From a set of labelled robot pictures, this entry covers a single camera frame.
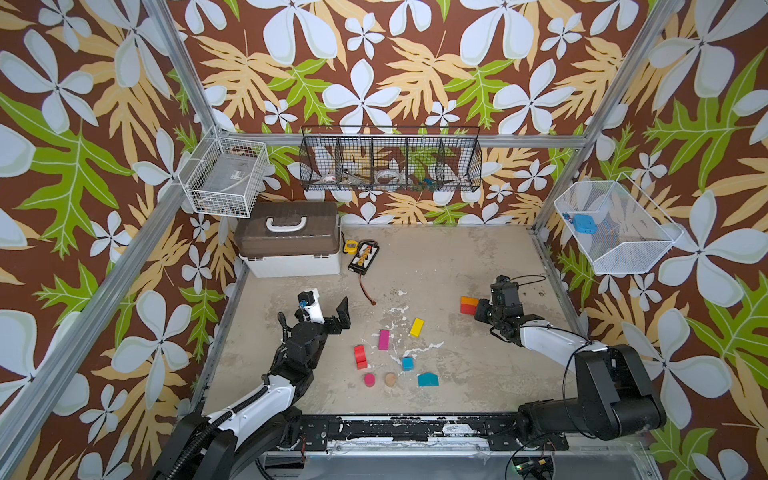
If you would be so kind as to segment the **red wood block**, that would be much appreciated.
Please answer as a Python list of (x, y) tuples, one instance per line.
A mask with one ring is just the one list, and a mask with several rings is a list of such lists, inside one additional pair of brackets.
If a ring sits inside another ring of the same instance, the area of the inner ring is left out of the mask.
[(466, 303), (460, 304), (461, 314), (474, 316), (476, 314), (476, 310), (477, 310), (476, 304), (466, 304)]

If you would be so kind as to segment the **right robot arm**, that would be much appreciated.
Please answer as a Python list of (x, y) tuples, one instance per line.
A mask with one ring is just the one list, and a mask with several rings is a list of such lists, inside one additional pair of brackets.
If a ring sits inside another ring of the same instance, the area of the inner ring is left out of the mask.
[(660, 395), (639, 353), (608, 346), (524, 312), (516, 278), (500, 275), (490, 296), (478, 301), (474, 319), (495, 338), (540, 353), (575, 376), (576, 396), (529, 402), (519, 407), (513, 431), (520, 442), (542, 443), (576, 433), (610, 441), (655, 430), (667, 423)]

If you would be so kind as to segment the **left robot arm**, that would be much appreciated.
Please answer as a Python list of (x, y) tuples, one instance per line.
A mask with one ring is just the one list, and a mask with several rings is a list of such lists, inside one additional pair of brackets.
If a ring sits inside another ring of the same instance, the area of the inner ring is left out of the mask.
[(281, 343), (262, 383), (220, 411), (184, 416), (151, 479), (232, 479), (278, 445), (300, 443), (301, 411), (295, 404), (313, 382), (328, 337), (349, 329), (351, 318), (347, 298), (330, 317), (322, 315), (317, 292), (303, 291), (298, 300), (294, 326), (278, 314)]

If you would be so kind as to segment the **yellow wood block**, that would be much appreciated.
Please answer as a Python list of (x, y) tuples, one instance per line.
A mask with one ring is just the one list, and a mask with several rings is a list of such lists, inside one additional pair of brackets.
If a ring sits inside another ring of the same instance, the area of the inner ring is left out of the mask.
[(424, 327), (424, 321), (420, 318), (415, 318), (411, 326), (409, 334), (414, 338), (419, 338)]

